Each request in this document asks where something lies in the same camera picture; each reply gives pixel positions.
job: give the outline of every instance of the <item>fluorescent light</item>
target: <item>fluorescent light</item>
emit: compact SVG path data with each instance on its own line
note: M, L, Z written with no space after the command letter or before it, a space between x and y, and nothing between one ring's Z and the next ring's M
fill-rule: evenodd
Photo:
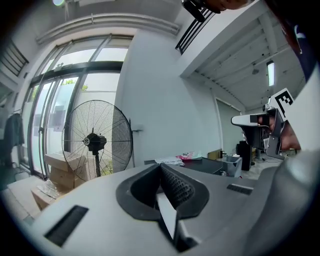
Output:
M269 86L275 85L275 63L271 60L266 64L268 68Z
M56 5L56 6L61 6L62 4L65 3L65 0L52 0L52 2L53 2L54 5Z

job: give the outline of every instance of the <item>ceiling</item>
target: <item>ceiling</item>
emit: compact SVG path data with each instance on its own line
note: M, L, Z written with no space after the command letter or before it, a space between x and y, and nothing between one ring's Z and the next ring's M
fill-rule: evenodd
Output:
M77 18L103 13L134 13L174 22L182 8L181 0L76 0Z
M275 85L269 86L267 62L275 63ZM246 110L261 107L287 88L296 97L305 78L281 25L271 12L235 34L195 71L239 100Z

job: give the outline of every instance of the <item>green plant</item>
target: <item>green plant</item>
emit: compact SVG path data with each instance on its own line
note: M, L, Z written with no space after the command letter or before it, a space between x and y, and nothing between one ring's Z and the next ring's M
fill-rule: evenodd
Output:
M62 86L75 84L76 81L73 79L63 80Z
M37 94L37 91L38 91L38 88L39 88L39 85L37 85L36 87L33 88L32 90L32 95L31 95L31 101L33 102L36 98L36 94Z
M81 88L82 92L85 92L88 89L88 85L84 84Z
M106 165L102 171L101 171L101 176L106 176L114 173L113 165L112 165L112 160L108 161L108 165Z

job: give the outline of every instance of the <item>fan grille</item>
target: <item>fan grille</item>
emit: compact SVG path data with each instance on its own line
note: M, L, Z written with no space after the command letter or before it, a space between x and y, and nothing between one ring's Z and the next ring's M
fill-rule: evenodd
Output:
M98 151L99 161L84 143L91 133L106 139L103 149ZM91 100L76 107L66 118L61 145L69 168L87 181L97 177L97 162L101 176L127 167L133 150L132 131L117 107L106 101Z

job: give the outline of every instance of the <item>black slot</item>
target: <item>black slot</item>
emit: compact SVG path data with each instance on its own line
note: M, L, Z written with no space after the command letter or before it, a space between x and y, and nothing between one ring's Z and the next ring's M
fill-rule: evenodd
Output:
M88 208L75 205L57 224L54 225L54 227L45 235L45 238L57 246L62 247L88 210Z
M234 184L230 184L226 188L228 190L233 190L235 192L239 192L239 193L246 194L246 195L250 195L252 190L253 190L251 188L246 188L246 187L243 187L243 186L237 186L237 185L234 185Z

